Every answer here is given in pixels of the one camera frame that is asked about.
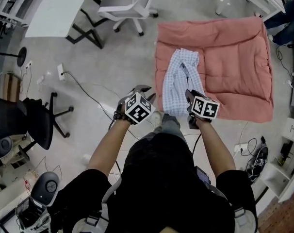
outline pink quilt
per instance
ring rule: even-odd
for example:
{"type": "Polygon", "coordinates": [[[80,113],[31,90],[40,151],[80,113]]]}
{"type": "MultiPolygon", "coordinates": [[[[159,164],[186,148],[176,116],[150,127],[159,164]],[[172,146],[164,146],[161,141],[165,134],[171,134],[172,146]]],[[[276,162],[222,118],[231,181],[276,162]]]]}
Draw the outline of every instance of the pink quilt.
{"type": "Polygon", "coordinates": [[[156,93],[175,49],[199,52],[197,70],[206,96],[220,103],[218,118],[268,122],[273,116],[270,47],[261,18],[181,21],[159,24],[156,93]]]}

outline jeans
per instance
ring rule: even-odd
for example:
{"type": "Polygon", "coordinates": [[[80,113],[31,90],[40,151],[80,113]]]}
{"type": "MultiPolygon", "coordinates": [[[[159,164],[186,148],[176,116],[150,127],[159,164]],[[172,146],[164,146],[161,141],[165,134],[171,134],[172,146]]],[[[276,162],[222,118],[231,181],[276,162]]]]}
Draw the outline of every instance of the jeans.
{"type": "Polygon", "coordinates": [[[147,135],[145,135],[142,139],[151,140],[158,133],[167,133],[173,134],[181,138],[186,144],[186,139],[180,131],[180,123],[178,123],[176,117],[170,116],[169,114],[165,114],[162,118],[162,126],[155,128],[155,130],[147,135]]]}
{"type": "Polygon", "coordinates": [[[285,14],[279,12],[264,22],[267,29],[289,23],[288,27],[274,35],[273,42],[278,45],[284,45],[294,40],[294,0],[285,4],[285,11],[285,14]]]}

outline gray pants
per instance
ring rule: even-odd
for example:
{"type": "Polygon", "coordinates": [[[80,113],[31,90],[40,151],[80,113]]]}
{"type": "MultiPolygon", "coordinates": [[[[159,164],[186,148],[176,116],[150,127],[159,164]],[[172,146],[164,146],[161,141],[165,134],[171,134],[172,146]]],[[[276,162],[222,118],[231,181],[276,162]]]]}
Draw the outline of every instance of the gray pants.
{"type": "Polygon", "coordinates": [[[151,140],[158,133],[167,133],[173,134],[180,137],[186,144],[186,139],[180,131],[180,123],[177,121],[176,117],[170,116],[169,114],[165,114],[162,118],[162,126],[155,128],[155,130],[147,135],[145,135],[142,139],[151,140]]]}

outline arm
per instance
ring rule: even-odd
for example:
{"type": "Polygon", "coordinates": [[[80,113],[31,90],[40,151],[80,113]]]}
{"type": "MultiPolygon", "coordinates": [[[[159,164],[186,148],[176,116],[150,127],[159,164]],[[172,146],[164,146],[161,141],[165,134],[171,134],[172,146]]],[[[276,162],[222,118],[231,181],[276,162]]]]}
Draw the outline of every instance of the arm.
{"type": "Polygon", "coordinates": [[[126,120],[117,120],[114,123],[92,154],[88,169],[97,169],[108,177],[130,125],[126,120]]]}
{"type": "Polygon", "coordinates": [[[207,157],[215,177],[217,178],[219,174],[227,170],[235,170],[233,157],[213,126],[199,118],[196,119],[196,125],[200,128],[207,157]]]}

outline office chair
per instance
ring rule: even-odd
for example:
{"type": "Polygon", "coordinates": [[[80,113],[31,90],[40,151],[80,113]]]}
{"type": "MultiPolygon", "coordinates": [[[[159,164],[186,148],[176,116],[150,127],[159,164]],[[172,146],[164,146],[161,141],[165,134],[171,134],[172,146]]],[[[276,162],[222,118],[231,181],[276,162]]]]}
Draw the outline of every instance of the office chair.
{"type": "Polygon", "coordinates": [[[64,137],[70,133],[63,133],[55,118],[74,111],[74,107],[69,107],[67,111],[53,114],[53,98],[56,92],[51,93],[50,103],[42,104],[42,100],[26,98],[17,103],[0,99],[0,139],[15,134],[26,134],[28,132],[33,139],[25,148],[19,147],[21,154],[26,159],[30,159],[26,154],[36,143],[48,150],[53,135],[53,126],[64,137]]]}
{"type": "Polygon", "coordinates": [[[143,36],[144,32],[138,19],[146,19],[150,14],[158,17],[158,12],[150,8],[152,0],[102,0],[98,14],[101,17],[116,21],[113,29],[115,32],[120,31],[120,24],[125,19],[132,19],[139,36],[143,36]]]}

